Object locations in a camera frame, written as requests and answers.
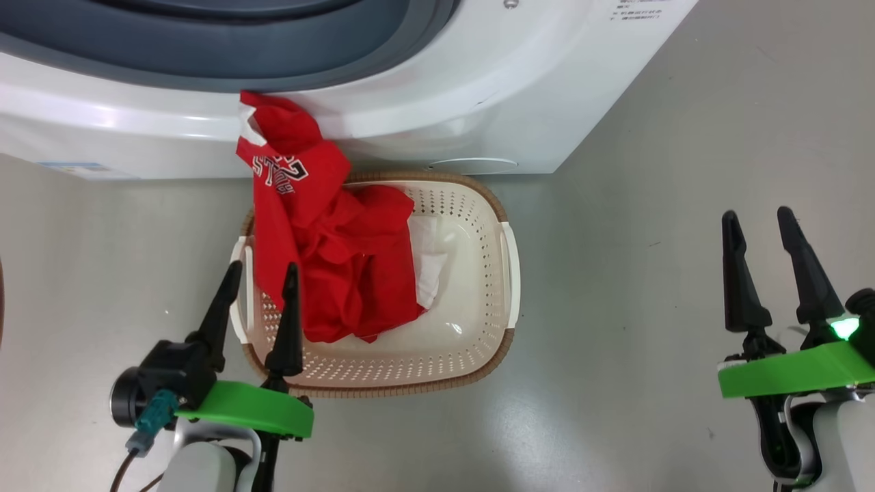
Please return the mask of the grey rubber door seal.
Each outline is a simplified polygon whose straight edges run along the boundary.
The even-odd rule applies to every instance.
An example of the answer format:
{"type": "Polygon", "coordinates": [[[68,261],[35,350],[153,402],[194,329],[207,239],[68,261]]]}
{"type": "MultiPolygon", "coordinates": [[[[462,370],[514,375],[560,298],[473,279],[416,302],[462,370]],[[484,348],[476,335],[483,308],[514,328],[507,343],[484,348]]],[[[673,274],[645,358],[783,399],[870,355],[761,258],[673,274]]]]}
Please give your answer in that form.
{"type": "Polygon", "coordinates": [[[461,0],[0,0],[0,52],[138,86],[297,92],[381,74],[461,0]]]}

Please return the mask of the round filter cover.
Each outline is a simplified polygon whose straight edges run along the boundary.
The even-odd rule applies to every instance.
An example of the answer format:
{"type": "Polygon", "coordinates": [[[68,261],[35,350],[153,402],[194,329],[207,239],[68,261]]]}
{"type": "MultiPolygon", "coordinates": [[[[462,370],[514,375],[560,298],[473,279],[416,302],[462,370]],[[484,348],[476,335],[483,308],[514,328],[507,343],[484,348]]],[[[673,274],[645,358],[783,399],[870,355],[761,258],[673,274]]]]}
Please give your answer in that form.
{"type": "Polygon", "coordinates": [[[438,160],[425,165],[428,172],[443,172],[443,174],[461,175],[492,175],[515,172],[518,163],[500,158],[458,158],[438,160]]]}

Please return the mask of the printed warning text label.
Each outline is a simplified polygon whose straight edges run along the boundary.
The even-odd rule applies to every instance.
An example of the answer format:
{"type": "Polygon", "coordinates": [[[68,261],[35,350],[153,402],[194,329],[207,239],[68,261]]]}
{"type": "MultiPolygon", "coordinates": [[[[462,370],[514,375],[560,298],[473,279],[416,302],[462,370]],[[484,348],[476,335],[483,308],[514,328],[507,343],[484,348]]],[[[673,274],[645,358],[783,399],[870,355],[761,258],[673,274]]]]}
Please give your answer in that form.
{"type": "Polygon", "coordinates": [[[615,0],[610,9],[609,20],[628,22],[659,19],[666,2],[668,0],[615,0]]]}

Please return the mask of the white front-load washing machine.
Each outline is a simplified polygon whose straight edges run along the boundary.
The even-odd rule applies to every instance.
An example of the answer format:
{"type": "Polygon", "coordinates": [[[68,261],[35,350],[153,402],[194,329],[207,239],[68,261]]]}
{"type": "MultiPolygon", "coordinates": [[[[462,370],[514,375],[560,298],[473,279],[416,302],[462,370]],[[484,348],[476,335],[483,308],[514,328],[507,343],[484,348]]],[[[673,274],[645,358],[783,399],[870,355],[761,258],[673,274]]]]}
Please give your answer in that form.
{"type": "MultiPolygon", "coordinates": [[[[422,52],[292,100],[361,166],[500,158],[556,171],[698,0],[610,21],[615,0],[461,0],[422,52]]],[[[0,156],[96,163],[142,180],[243,178],[237,93],[103,80],[0,52],[0,156]]]]}

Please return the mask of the cream laundry basket brown rim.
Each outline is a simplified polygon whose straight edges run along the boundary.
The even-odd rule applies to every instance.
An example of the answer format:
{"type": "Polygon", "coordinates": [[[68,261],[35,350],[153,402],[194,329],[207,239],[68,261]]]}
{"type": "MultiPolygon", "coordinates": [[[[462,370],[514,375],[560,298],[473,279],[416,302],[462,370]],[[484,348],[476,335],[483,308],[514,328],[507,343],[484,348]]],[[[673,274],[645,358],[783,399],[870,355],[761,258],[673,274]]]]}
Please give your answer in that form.
{"type": "Polygon", "coordinates": [[[435,222],[435,251],[447,255],[435,301],[418,320],[375,342],[354,337],[304,342],[294,396],[391,398],[460,388],[499,367],[515,336],[521,266],[500,200],[473,178],[437,172],[354,172],[346,187],[389,186],[435,222]]]}

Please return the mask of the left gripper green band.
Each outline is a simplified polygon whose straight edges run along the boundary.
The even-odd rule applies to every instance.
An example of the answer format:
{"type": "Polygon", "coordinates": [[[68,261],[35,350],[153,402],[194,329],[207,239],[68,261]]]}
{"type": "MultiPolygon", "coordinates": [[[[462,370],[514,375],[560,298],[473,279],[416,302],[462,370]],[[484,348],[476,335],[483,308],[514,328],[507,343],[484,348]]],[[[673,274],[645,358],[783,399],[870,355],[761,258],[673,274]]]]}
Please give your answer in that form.
{"type": "MultiPolygon", "coordinates": [[[[203,346],[206,366],[216,373],[225,368],[223,346],[230,308],[237,301],[241,277],[243,262],[232,261],[199,328],[185,337],[186,343],[203,346]]],[[[284,305],[275,342],[265,359],[267,378],[263,388],[242,382],[216,382],[199,408],[179,409],[177,417],[250,428],[282,438],[309,439],[312,436],[313,408],[287,394],[287,378],[304,371],[301,286],[298,266],[294,262],[286,270],[282,301],[284,305]]]]}

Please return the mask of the blue energy label sticker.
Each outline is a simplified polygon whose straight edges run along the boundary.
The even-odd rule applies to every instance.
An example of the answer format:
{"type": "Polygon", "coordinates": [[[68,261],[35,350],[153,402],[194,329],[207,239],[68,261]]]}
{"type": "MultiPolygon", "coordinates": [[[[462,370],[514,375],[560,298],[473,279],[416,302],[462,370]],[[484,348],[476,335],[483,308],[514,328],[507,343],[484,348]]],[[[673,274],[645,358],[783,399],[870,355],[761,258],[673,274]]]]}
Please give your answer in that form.
{"type": "Polygon", "coordinates": [[[96,163],[37,162],[44,168],[89,181],[129,181],[139,177],[96,163]]]}

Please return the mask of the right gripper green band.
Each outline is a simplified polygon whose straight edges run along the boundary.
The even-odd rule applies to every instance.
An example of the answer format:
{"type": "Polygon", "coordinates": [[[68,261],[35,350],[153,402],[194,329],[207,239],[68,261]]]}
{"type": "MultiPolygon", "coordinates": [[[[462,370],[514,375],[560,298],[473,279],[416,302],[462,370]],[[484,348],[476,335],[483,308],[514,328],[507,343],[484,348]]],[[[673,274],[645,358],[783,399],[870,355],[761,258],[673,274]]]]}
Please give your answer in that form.
{"type": "Polygon", "coordinates": [[[875,365],[847,340],[839,340],[831,327],[845,314],[831,281],[801,230],[793,210],[777,210],[783,248],[790,255],[799,305],[797,321],[809,330],[802,349],[787,350],[766,333],[772,316],[757,296],[746,262],[746,237],[732,210],[721,218],[725,329],[744,334],[742,352],[732,358],[763,358],[726,361],[718,367],[723,398],[806,394],[875,382],[875,365]]]}

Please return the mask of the red and white garment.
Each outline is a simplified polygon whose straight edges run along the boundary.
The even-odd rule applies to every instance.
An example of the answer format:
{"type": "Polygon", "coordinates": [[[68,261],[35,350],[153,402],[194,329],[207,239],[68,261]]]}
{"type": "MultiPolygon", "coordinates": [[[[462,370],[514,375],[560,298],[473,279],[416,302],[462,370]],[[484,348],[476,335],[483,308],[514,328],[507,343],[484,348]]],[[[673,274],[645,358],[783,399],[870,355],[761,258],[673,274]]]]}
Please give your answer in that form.
{"type": "Polygon", "coordinates": [[[413,218],[413,199],[396,188],[347,188],[351,163],[296,103],[253,92],[240,103],[257,286],[282,308],[288,265],[297,265],[310,342],[371,343],[427,312],[448,259],[435,220],[413,218]]]}

